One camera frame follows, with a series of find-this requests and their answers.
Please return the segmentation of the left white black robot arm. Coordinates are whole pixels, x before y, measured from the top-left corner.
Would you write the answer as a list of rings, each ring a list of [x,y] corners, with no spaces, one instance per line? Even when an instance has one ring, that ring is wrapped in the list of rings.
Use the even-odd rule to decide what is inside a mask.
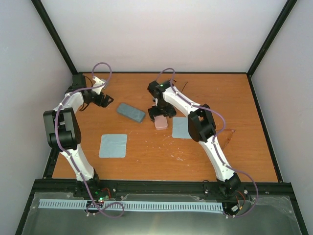
[[[80,190],[91,197],[101,193],[102,185],[96,170],[82,150],[82,135],[75,114],[84,104],[93,103],[105,108],[112,103],[113,98],[102,92],[106,85],[106,80],[93,76],[91,87],[87,87],[86,77],[82,74],[75,75],[59,105],[43,114],[49,146],[66,158],[75,173]]]

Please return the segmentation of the pink glasses case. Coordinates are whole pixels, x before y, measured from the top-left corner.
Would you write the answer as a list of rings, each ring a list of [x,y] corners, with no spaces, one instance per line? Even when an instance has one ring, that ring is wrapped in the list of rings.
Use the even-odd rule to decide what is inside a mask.
[[[164,115],[154,115],[155,121],[155,129],[157,131],[166,130],[168,128],[167,117]]]

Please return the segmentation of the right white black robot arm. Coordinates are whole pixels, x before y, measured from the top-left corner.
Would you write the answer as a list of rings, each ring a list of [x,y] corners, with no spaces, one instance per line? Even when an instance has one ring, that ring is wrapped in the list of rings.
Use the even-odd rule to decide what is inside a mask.
[[[176,110],[184,114],[191,139],[202,146],[213,165],[220,194],[225,198],[233,196],[241,181],[220,147],[212,115],[214,111],[207,104],[200,105],[189,99],[170,81],[162,84],[153,81],[147,90],[155,99],[155,105],[148,109],[150,120],[155,122],[158,116],[172,118],[177,114]]]

